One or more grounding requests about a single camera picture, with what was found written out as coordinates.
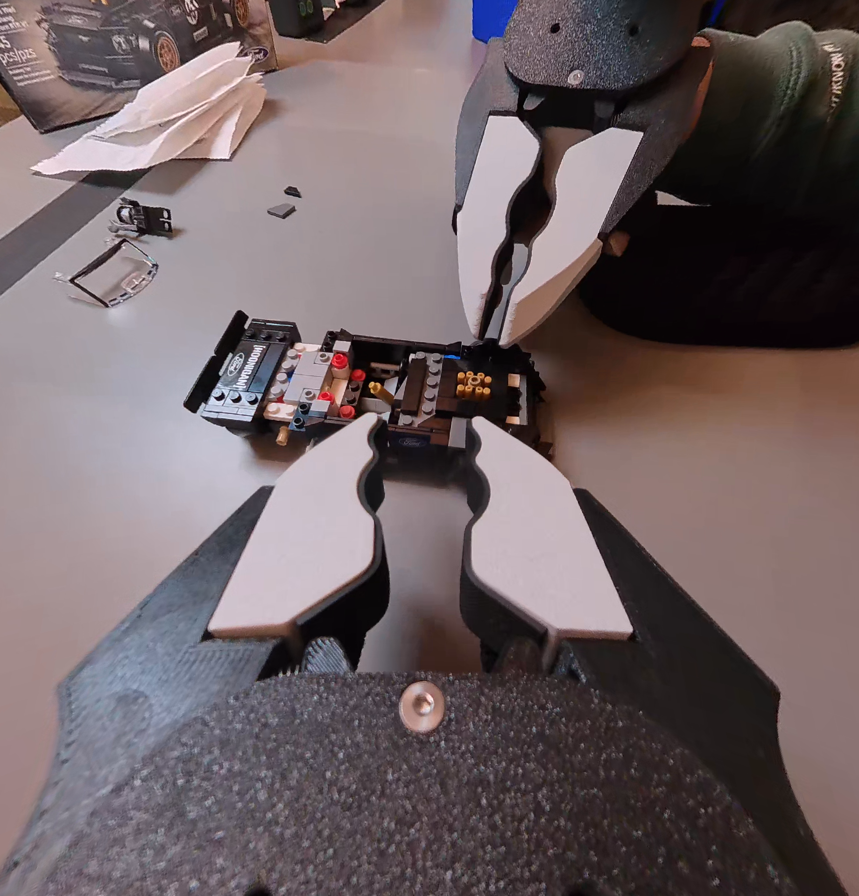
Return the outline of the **small black lego assembly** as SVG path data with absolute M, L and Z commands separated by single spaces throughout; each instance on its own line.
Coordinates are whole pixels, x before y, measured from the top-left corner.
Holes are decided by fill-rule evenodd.
M 171 221 L 171 212 L 167 208 L 146 206 L 137 200 L 122 197 L 115 217 L 109 223 L 109 230 L 113 234 L 132 237 L 170 237 L 173 234 Z

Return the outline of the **lego set box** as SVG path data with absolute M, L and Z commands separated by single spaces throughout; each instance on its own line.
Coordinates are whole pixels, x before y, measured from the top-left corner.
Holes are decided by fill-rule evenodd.
M 39 133 L 115 113 L 226 42 L 276 68 L 266 2 L 0 1 L 0 83 Z

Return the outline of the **blue plastic bin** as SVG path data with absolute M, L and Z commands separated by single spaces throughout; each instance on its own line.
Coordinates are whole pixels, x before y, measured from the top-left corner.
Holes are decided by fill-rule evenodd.
M 482 43 L 503 38 L 516 0 L 473 0 L 472 36 Z

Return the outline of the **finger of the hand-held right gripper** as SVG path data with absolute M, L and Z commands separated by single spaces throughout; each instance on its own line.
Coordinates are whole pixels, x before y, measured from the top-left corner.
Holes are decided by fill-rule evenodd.
M 524 274 L 507 303 L 501 344 L 535 330 L 597 261 L 605 218 L 642 138 L 642 132 L 608 128 L 565 151 L 550 216 L 529 246 Z
M 538 136 L 519 118 L 489 117 L 457 217 L 459 285 L 474 337 L 491 319 L 490 297 L 500 285 L 499 262 L 512 237 L 514 199 L 540 155 Z

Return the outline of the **clear lego windshield piece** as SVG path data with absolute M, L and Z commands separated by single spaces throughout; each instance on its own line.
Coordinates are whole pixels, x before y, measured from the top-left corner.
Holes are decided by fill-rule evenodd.
M 158 263 L 135 241 L 112 238 L 107 248 L 75 274 L 56 274 L 69 297 L 114 308 L 137 296 L 155 278 Z

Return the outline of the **black box-shaped device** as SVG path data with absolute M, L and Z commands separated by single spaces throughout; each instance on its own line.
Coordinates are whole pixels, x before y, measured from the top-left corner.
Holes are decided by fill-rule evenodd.
M 275 32 L 281 37 L 300 39 L 316 34 L 324 28 L 322 1 L 267 2 Z

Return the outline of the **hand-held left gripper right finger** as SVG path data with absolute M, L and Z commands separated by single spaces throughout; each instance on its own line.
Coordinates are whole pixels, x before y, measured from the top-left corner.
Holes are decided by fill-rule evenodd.
M 568 639 L 633 633 L 570 482 L 541 454 L 484 418 L 468 427 L 461 615 L 500 653 L 526 637 L 551 662 Z

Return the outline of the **lego car model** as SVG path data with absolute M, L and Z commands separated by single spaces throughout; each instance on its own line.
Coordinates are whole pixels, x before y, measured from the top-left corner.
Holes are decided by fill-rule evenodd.
M 529 353 L 495 339 L 420 342 L 329 330 L 301 340 L 294 322 L 237 311 L 184 407 L 239 435 L 279 445 L 322 440 L 375 414 L 394 456 L 454 458 L 467 422 L 484 418 L 546 459 L 539 409 L 545 384 Z

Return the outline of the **crumpled white paper bag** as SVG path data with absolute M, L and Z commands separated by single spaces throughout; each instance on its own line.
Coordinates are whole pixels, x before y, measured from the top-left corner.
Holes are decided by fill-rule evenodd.
M 266 98 L 238 42 L 211 49 L 142 88 L 119 113 L 32 169 L 42 175 L 132 171 L 174 159 L 227 160 Z

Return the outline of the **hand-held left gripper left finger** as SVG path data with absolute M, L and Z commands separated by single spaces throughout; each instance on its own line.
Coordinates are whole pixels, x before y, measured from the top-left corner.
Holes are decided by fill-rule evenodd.
M 374 413 L 301 456 L 280 476 L 211 616 L 217 639 L 334 637 L 359 658 L 389 603 L 389 571 L 376 511 Z

